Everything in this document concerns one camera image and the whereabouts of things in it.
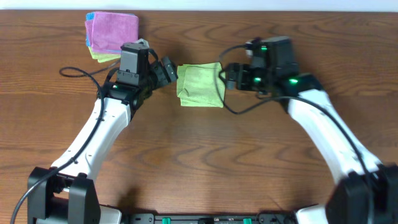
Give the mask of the green microfiber cloth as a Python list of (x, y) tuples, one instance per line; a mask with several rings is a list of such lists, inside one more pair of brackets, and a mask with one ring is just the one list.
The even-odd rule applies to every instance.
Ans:
[(199, 65), (183, 64), (177, 68), (177, 96), (186, 107), (222, 108), (215, 85), (215, 75), (221, 71), (219, 62)]

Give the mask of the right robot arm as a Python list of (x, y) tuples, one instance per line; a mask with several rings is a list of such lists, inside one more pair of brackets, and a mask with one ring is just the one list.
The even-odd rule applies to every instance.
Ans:
[(297, 223), (397, 223), (397, 165), (385, 166), (340, 118), (311, 73), (225, 68), (228, 88), (264, 91), (298, 122), (320, 151), (335, 182), (326, 204), (295, 212)]

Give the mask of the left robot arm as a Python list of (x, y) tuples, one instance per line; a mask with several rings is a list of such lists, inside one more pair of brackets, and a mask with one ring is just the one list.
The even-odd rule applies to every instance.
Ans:
[(28, 178), (29, 223), (121, 223), (118, 208), (101, 205), (95, 180), (112, 145), (135, 112), (158, 88), (177, 80), (174, 63), (164, 57), (146, 62), (140, 72), (119, 67), (97, 86), (88, 121), (69, 148), (50, 166), (36, 167)]

